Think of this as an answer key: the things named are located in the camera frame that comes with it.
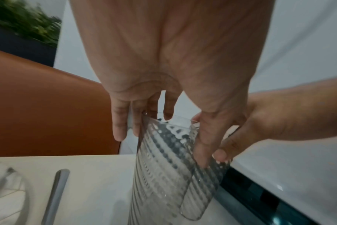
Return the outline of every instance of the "ribbed glass tumbler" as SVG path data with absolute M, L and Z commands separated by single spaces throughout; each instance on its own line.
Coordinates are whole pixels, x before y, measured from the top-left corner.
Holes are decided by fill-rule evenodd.
M 142 116 L 128 225 L 177 225 L 198 220 L 228 165 L 212 160 L 201 169 L 193 159 L 199 123 L 178 116 Z

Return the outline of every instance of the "orange chair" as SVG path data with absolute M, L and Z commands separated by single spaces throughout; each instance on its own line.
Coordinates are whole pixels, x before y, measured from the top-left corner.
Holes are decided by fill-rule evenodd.
M 101 84 L 0 52 L 0 156 L 118 154 Z

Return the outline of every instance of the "green foliage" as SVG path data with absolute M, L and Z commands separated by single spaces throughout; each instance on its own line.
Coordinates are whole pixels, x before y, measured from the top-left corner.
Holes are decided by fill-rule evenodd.
M 56 47 L 61 20 L 47 16 L 39 6 L 28 6 L 25 0 L 0 0 L 0 26 Z

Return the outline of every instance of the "knife handle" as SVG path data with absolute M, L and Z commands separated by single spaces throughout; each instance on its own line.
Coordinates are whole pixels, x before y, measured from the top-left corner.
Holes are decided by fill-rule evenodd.
M 41 221 L 41 225 L 54 224 L 56 212 L 59 207 L 61 196 L 64 191 L 69 174 L 70 171 L 68 169 L 61 169 L 56 172 L 53 188 L 51 189 L 49 201 L 47 202 L 46 210 L 44 213 L 43 220 Z

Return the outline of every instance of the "orange leather backrest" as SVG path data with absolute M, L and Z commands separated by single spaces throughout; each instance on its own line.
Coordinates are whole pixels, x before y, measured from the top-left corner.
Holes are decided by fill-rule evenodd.
M 0 156 L 117 154 L 101 84 L 0 52 Z

